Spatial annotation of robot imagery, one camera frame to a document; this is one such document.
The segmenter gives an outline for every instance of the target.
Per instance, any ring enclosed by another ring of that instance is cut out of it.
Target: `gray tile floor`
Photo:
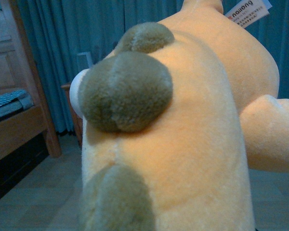
[[[75,137],[60,138],[63,156],[46,158],[0,200],[0,231],[76,231],[81,155]],[[289,174],[250,170],[259,231],[289,231]]]

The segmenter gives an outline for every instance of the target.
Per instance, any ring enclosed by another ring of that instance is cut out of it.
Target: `teal curtain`
[[[225,13],[237,0],[224,0]],[[279,97],[289,98],[289,0],[270,0],[270,15],[247,30],[275,58]],[[181,9],[183,0],[17,0],[50,112],[58,132],[73,124],[61,85],[80,71],[77,54],[90,52],[95,64],[135,24],[159,21]]]

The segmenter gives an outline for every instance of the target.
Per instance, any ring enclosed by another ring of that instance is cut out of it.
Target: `white tag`
[[[269,0],[242,0],[225,16],[243,28],[269,14]]]

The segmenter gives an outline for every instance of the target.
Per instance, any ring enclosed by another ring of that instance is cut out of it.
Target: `plush toy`
[[[128,30],[71,86],[84,116],[80,230],[254,231],[248,164],[289,171],[277,91],[273,58],[220,0]]]

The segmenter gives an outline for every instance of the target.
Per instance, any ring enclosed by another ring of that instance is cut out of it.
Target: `wooden bed frame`
[[[0,0],[0,94],[25,89],[34,106],[0,122],[0,160],[43,133],[51,157],[59,157],[56,135],[16,0]]]

